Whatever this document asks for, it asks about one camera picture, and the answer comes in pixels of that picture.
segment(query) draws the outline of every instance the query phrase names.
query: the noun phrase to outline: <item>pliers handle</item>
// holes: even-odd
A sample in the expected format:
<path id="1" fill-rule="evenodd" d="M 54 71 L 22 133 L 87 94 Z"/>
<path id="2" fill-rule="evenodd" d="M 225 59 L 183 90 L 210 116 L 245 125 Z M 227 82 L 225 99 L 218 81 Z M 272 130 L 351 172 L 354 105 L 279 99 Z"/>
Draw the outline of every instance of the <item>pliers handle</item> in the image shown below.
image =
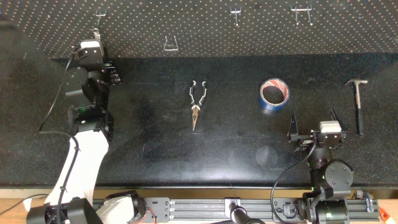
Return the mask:
<path id="1" fill-rule="evenodd" d="M 202 96 L 198 102 L 198 104 L 195 103 L 195 100 L 193 99 L 193 89 L 195 85 L 197 84 L 195 81 L 193 81 L 192 86 L 189 88 L 189 96 L 191 98 L 191 106 L 192 109 L 198 108 L 200 110 L 200 107 L 204 104 L 205 99 L 206 99 L 206 94 L 207 94 L 207 88 L 205 85 L 206 82 L 202 82 L 201 85 L 203 86 L 203 93 Z"/>

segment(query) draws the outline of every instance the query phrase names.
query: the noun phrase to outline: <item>blue tape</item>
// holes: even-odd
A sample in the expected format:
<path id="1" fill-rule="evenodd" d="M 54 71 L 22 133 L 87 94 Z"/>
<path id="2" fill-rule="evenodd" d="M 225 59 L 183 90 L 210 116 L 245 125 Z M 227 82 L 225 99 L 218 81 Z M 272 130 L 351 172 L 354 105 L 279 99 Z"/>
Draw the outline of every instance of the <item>blue tape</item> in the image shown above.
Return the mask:
<path id="1" fill-rule="evenodd" d="M 263 91 L 265 88 L 269 86 L 275 86 L 277 87 L 284 95 L 284 100 L 281 103 L 270 103 L 264 98 Z M 289 88 L 287 87 L 286 83 L 283 82 L 282 80 L 278 78 L 270 78 L 267 81 L 265 81 L 260 88 L 260 104 L 264 109 L 270 110 L 270 111 L 277 111 L 281 109 L 287 102 L 290 96 L 290 91 Z"/>

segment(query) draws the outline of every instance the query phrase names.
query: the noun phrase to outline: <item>pliers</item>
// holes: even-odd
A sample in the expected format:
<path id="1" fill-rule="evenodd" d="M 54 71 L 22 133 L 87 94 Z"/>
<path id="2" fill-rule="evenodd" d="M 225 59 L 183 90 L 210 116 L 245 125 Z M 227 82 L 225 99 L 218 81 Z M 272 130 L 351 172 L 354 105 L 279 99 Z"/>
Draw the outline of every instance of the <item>pliers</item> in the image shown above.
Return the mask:
<path id="1" fill-rule="evenodd" d="M 195 81 L 193 81 L 192 86 L 189 88 L 189 97 L 191 98 L 191 109 L 192 109 L 192 131 L 195 130 L 195 126 L 197 124 L 197 120 L 198 120 L 198 113 L 200 111 L 200 107 L 203 105 L 203 103 L 205 102 L 205 98 L 206 98 L 206 94 L 207 94 L 207 88 L 205 86 L 206 82 L 202 82 L 201 85 L 203 86 L 203 93 L 202 96 L 198 102 L 198 104 L 195 103 L 195 100 L 193 99 L 193 89 L 195 87 L 195 85 L 197 84 Z"/>

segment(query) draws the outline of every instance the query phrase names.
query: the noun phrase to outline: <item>orange object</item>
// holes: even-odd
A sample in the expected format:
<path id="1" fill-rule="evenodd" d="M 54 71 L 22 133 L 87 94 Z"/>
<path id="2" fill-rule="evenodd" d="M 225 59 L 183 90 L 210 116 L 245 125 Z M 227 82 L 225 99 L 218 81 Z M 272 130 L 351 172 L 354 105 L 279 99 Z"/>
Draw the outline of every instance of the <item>orange object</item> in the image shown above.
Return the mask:
<path id="1" fill-rule="evenodd" d="M 381 220 L 383 220 L 386 224 L 396 224 L 391 216 L 383 208 L 379 207 L 379 213 Z"/>

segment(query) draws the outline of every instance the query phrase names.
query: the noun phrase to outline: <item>hammer handle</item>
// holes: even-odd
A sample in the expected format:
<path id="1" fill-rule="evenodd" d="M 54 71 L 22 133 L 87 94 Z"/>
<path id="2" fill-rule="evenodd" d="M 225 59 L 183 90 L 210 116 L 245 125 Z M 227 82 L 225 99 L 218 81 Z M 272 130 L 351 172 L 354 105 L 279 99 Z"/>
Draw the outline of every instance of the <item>hammer handle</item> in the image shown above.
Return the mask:
<path id="1" fill-rule="evenodd" d="M 359 136 L 364 136 L 364 133 L 363 133 L 363 119 L 362 119 L 361 108 L 357 109 L 356 121 L 357 121 L 357 124 L 358 124 L 358 134 L 359 134 Z"/>

